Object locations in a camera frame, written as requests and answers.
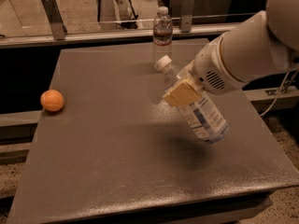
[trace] tilted bottle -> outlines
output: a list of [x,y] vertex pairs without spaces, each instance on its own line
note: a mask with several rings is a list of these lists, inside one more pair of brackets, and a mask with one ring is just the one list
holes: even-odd
[[[164,56],[154,68],[164,73],[164,88],[167,92],[181,79],[190,77],[191,63],[178,71],[168,56]],[[178,106],[178,111],[185,118],[196,136],[207,144],[220,141],[229,131],[229,126],[219,109],[214,105],[202,87],[198,87],[201,98],[188,105]]]
[[173,22],[168,7],[159,7],[153,21],[152,60],[158,62],[163,56],[172,54]]

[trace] bottle cap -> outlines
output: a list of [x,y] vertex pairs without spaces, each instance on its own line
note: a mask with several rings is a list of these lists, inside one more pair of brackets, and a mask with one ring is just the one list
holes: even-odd
[[171,65],[172,65],[172,60],[169,58],[169,56],[165,55],[154,65],[154,68],[157,71],[161,71],[165,74],[169,71]]
[[168,14],[168,7],[159,7],[158,13],[160,13],[162,15]]

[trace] concrete floor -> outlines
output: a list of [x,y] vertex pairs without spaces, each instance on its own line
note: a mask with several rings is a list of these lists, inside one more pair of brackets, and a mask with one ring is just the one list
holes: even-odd
[[[69,33],[101,32],[96,21],[96,0],[57,0]],[[156,14],[157,0],[132,0],[139,20],[138,28],[150,28]],[[0,0],[0,34],[7,37],[50,35],[50,27],[40,0]],[[299,170],[299,125],[288,125],[290,117],[298,120],[298,108],[293,111],[273,112],[264,120],[294,166]],[[21,177],[23,162],[0,165],[0,198],[13,196]],[[295,224],[299,223],[299,188],[276,191],[271,195],[273,205],[255,218],[242,224]],[[0,223],[6,223],[9,204],[0,201]]]

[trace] water bottle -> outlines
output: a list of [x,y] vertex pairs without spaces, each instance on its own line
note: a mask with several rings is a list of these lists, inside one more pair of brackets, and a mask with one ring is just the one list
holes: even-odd
[[[164,56],[154,65],[154,68],[164,73],[164,89],[167,92],[181,79],[191,76],[189,71],[192,63],[179,70],[168,56]],[[225,137],[229,126],[203,87],[199,86],[196,90],[201,92],[201,98],[191,104],[178,106],[178,111],[200,141],[214,144]]]
[[168,15],[168,7],[159,7],[153,21],[152,60],[158,62],[163,56],[171,57],[173,23]]

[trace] white robotic arm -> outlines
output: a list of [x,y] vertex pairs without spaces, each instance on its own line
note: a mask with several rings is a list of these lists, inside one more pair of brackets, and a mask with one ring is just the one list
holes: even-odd
[[254,79],[299,69],[299,0],[268,0],[261,11],[196,55],[192,75],[222,94]]

